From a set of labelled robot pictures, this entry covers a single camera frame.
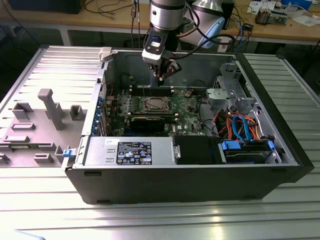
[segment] workbench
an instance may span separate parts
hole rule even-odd
[[[35,97],[39,88],[62,91],[63,109],[73,104],[88,109],[90,98],[85,96],[92,94],[95,76],[101,68],[99,51],[98,47],[75,46],[39,49],[0,103],[0,138],[1,130],[6,130],[14,118],[10,109],[17,100],[39,107]],[[280,185],[261,200],[89,205],[60,167],[2,166],[0,231],[17,229],[46,240],[318,239],[320,100],[295,70],[281,65],[282,60],[276,56],[245,57],[263,79],[312,161],[315,169],[311,173],[296,183]],[[70,58],[82,61],[75,60],[74,68],[65,69],[66,59]],[[266,74],[275,66],[276,80],[274,75]],[[53,74],[57,71],[65,73],[65,80]],[[288,79],[288,71],[296,78]]]
[[[99,0],[99,5],[116,3],[116,0]],[[131,0],[121,1],[115,6],[104,8],[112,10],[129,5]],[[253,42],[268,42],[268,43],[284,43],[284,44],[301,44],[301,45],[316,45],[320,39],[320,27],[314,25],[311,27],[304,26],[289,19],[286,25],[258,25],[255,24],[254,14],[247,14],[246,7],[250,4],[250,0],[235,0],[240,16],[246,23],[254,25],[250,41]],[[113,32],[113,33],[130,33],[131,31],[131,7],[126,7],[115,11],[115,19],[92,13],[82,9],[79,14],[66,14],[58,12],[33,12],[33,11],[16,11],[12,10],[7,4],[8,9],[13,16],[26,28],[43,28],[56,29],[60,31],[63,44],[66,46],[72,45],[72,40],[69,36],[69,31],[94,31],[94,32]],[[97,6],[94,2],[88,5],[88,8],[97,11]],[[320,7],[311,6],[310,11],[319,11]],[[145,34],[149,27],[149,5],[140,4],[140,23],[141,33]],[[3,6],[0,8],[0,25],[2,26],[18,26],[10,15],[6,12]],[[138,21],[134,23],[134,33],[138,33]],[[227,30],[221,33],[237,36],[239,30],[235,24],[231,22]]]

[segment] blue latch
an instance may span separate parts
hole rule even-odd
[[[240,150],[241,145],[238,141],[223,141],[222,144],[222,150]]]
[[[268,141],[268,145],[270,147],[271,150],[275,149],[275,145],[272,141]]]
[[[76,151],[76,148],[65,149],[63,150],[62,156],[64,158],[74,158],[76,156]]]

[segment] metal bracket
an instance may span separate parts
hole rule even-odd
[[[101,63],[107,62],[112,59],[113,54],[117,54],[117,51],[113,51],[111,47],[102,47],[99,52],[99,60]]]

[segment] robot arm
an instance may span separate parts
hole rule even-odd
[[[205,31],[207,37],[218,34],[223,27],[225,20],[221,1],[197,0],[192,4],[193,11],[200,17],[196,25]],[[193,17],[186,12],[186,0],[150,1],[150,27],[142,58],[153,70],[158,86],[182,69],[174,60],[174,52],[181,38],[196,45],[203,42],[204,38],[196,31],[194,24]]]

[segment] warning label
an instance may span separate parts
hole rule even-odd
[[[151,165],[151,142],[119,142],[116,163],[118,165]]]

